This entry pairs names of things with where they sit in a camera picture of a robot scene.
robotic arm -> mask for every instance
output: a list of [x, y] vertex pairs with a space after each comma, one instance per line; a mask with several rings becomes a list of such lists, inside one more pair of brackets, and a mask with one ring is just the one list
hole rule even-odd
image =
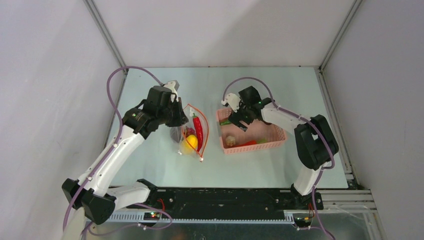
[[[301, 196], [311, 193], [321, 168], [331, 160], [323, 141], [314, 138], [314, 135], [317, 135], [316, 131], [301, 119], [278, 110], [269, 97], [261, 99], [253, 86], [241, 90], [238, 94], [239, 96], [229, 93], [221, 102], [233, 110], [228, 120], [243, 131], [248, 127], [241, 122], [249, 125], [254, 120], [260, 120], [265, 124], [277, 125], [292, 134], [296, 140], [297, 155], [303, 166], [297, 180], [291, 186], [291, 191]], [[339, 151], [339, 146], [326, 118], [317, 115], [311, 117], [310, 121], [322, 133], [331, 153], [335, 155]]]
[[[82, 183], [88, 180], [72, 206], [74, 209], [84, 208], [85, 216], [100, 225], [115, 210], [146, 201], [150, 190], [141, 182], [116, 188], [109, 188], [109, 186], [128, 156], [147, 139], [151, 132], [156, 131], [159, 125], [179, 127], [189, 121], [184, 114], [181, 98], [177, 95], [178, 88], [177, 81], [152, 87], [147, 99], [143, 99], [139, 105], [125, 113], [119, 140], [115, 143], [115, 136], [96, 161], [77, 180], [69, 178], [65, 180], [62, 190], [69, 202]], [[95, 173], [91, 174], [106, 155], [106, 159]]]

white table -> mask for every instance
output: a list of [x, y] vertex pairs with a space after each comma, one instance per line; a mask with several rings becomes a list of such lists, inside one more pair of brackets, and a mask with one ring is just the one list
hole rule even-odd
[[[149, 68], [163, 83], [177, 80], [178, 95], [183, 107], [193, 104], [208, 118], [209, 142], [204, 161], [177, 154], [170, 128], [160, 126], [128, 158], [112, 181], [112, 185], [131, 185], [146, 179], [161, 187], [205, 188], [289, 188], [302, 166], [296, 150], [295, 137], [278, 148], [225, 155], [220, 147], [215, 114], [222, 108], [225, 87], [233, 80], [250, 76], [263, 80], [275, 100], [283, 107], [306, 116], [324, 115], [328, 119], [315, 70], [312, 67], [181, 67]], [[118, 109], [122, 115], [148, 95], [157, 83], [146, 73], [130, 69]], [[253, 85], [262, 98], [268, 97], [265, 88], [252, 80], [242, 80], [228, 92], [238, 93]], [[109, 139], [118, 131], [115, 118]], [[325, 170], [319, 188], [347, 188], [339, 154], [335, 168]]]

lemon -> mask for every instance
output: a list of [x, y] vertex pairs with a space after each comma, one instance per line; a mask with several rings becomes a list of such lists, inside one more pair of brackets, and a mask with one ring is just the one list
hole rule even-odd
[[183, 139], [179, 144], [179, 151], [184, 155], [193, 153], [193, 151], [197, 148], [198, 138], [193, 134], [188, 136], [186, 139]]

red pepper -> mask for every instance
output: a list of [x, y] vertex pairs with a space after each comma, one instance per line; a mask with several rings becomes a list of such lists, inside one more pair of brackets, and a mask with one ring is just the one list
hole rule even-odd
[[199, 152], [203, 145], [203, 128], [200, 118], [193, 113], [193, 124], [197, 136], [197, 151]]
[[255, 145], [255, 144], [258, 144], [258, 143], [255, 140], [251, 140], [251, 141], [248, 141], [246, 143], [243, 143], [243, 144], [240, 144], [240, 145], [237, 145], [237, 146], [233, 146], [233, 148], [245, 147], [245, 146], [250, 146], [250, 145]]

basket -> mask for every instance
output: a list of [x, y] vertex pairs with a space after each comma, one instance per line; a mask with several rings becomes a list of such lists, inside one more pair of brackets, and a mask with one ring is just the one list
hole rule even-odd
[[[216, 120], [218, 121], [217, 125], [220, 129], [219, 143], [225, 154], [236, 154], [276, 148], [281, 146], [287, 140], [287, 134], [284, 129], [274, 124], [267, 125], [259, 120], [254, 120], [251, 124], [249, 124], [246, 132], [234, 124], [220, 125], [220, 122], [227, 119], [232, 111], [233, 110], [231, 108], [222, 108], [216, 111]], [[266, 142], [248, 146], [229, 147], [225, 142], [226, 137], [229, 135], [235, 137], [236, 145], [241, 145], [252, 140], [266, 140]]]

